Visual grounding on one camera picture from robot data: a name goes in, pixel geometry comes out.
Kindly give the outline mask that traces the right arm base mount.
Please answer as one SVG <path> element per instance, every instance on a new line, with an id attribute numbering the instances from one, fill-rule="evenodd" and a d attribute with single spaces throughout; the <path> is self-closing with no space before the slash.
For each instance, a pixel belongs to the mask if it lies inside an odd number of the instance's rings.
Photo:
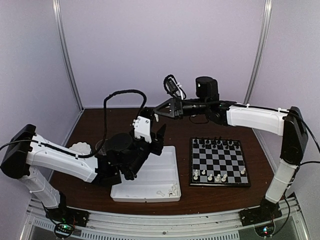
<path id="1" fill-rule="evenodd" d="M 282 216 L 282 211 L 279 208 L 263 211 L 260 206 L 245 208 L 239 212 L 242 226 L 252 226 L 255 233 L 262 238 L 271 237 L 276 232 L 275 219 Z"/>

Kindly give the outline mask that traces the white plastic compartment tray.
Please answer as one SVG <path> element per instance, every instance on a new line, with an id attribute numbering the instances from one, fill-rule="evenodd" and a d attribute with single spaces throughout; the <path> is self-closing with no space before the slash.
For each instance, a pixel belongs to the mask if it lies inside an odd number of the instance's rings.
<path id="1" fill-rule="evenodd" d="M 159 198 L 138 198 L 126 196 L 130 186 L 136 185 L 164 185 L 177 183 L 178 195 Z M 166 203 L 178 202 L 181 199 L 181 187 L 178 172 L 176 148 L 164 146 L 161 155 L 150 154 L 134 180 L 126 180 L 121 175 L 121 183 L 112 186 L 110 197 L 115 202 L 123 203 Z"/>

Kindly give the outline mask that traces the black white chess board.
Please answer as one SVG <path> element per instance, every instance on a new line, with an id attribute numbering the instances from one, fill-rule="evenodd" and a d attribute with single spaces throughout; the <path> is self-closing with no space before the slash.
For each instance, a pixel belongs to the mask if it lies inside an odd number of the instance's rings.
<path id="1" fill-rule="evenodd" d="M 194 181 L 195 170 L 199 170 L 199 181 Z M 213 175 L 213 181 L 208 181 L 210 174 Z M 215 182 L 218 174 L 221 175 L 221 181 Z M 222 182 L 224 174 L 227 174 L 227 179 Z M 189 139 L 189 186 L 250 187 L 251 181 L 241 141 L 240 150 L 192 149 Z"/>

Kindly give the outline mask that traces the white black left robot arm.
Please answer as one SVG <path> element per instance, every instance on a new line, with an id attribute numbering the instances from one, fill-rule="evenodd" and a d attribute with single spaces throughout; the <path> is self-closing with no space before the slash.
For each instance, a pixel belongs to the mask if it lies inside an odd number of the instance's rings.
<path id="1" fill-rule="evenodd" d="M 85 142 L 70 148 L 57 145 L 37 134 L 34 125 L 27 124 L 4 145 L 6 152 L 0 169 L 7 177 L 23 182 L 41 200 L 45 210 L 67 222 L 72 211 L 67 207 L 66 196 L 49 184 L 38 167 L 100 187 L 121 184 L 123 179 L 133 181 L 150 154 L 162 153 L 167 126 L 163 124 L 152 132 L 156 119 L 157 114 L 151 108 L 144 108 L 133 120 L 129 133 L 104 138 L 95 151 Z"/>

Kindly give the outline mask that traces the white chess piece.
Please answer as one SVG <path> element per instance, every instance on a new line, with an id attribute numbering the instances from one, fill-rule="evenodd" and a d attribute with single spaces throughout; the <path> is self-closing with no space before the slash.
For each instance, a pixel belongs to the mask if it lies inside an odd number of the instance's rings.
<path id="1" fill-rule="evenodd" d="M 207 177 L 207 180 L 209 181 L 209 182 L 212 182 L 213 181 L 213 175 L 212 174 L 210 174 L 208 177 Z"/>
<path id="2" fill-rule="evenodd" d="M 221 179 L 221 181 L 222 181 L 222 182 L 225 182 L 225 181 L 227 180 L 227 177 L 228 177 L 228 175 L 227 175 L 227 174 L 224 174 L 223 177 L 222 177 L 222 179 Z"/>
<path id="3" fill-rule="evenodd" d="M 218 174 L 216 177 L 215 177 L 215 182 L 219 183 L 221 181 L 221 175 Z"/>

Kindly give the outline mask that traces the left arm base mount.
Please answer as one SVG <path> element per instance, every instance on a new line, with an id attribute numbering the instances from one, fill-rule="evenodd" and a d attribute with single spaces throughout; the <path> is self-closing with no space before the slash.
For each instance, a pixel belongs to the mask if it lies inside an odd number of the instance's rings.
<path id="1" fill-rule="evenodd" d="M 90 213 L 75 208 L 44 208 L 45 216 L 53 223 L 53 233 L 60 239 L 69 238 L 76 227 L 86 227 Z"/>

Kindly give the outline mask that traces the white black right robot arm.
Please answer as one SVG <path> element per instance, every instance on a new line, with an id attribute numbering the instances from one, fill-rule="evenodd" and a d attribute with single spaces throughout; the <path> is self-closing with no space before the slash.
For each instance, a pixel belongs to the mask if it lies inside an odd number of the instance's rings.
<path id="1" fill-rule="evenodd" d="M 256 210 L 259 220 L 268 220 L 276 212 L 277 203 L 284 197 L 304 157 L 308 133 L 300 109 L 295 106 L 273 109 L 221 100 L 217 80 L 200 76 L 195 83 L 196 98 L 187 99 L 175 77 L 166 76 L 163 86 L 171 98 L 158 105 L 155 113 L 175 120 L 205 115 L 207 120 L 218 125 L 247 127 L 282 137 L 279 167 Z"/>

